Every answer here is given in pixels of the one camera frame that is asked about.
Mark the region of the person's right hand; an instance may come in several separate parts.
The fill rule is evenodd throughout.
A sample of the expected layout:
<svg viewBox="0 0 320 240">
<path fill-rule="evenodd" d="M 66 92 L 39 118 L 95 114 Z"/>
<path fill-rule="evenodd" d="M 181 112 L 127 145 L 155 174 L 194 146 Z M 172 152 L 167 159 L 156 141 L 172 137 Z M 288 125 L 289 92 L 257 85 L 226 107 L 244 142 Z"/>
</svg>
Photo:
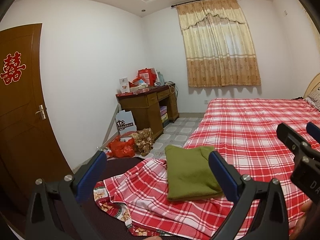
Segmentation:
<svg viewBox="0 0 320 240">
<path fill-rule="evenodd" d="M 312 204 L 313 204 L 312 200 L 308 200 L 300 207 L 300 211 L 303 212 L 304 214 L 296 222 L 295 228 L 290 235 L 290 239 L 296 239 L 298 235 L 302 232 L 304 228 L 304 224 L 306 222 L 306 217 L 309 211 L 311 210 Z"/>
</svg>

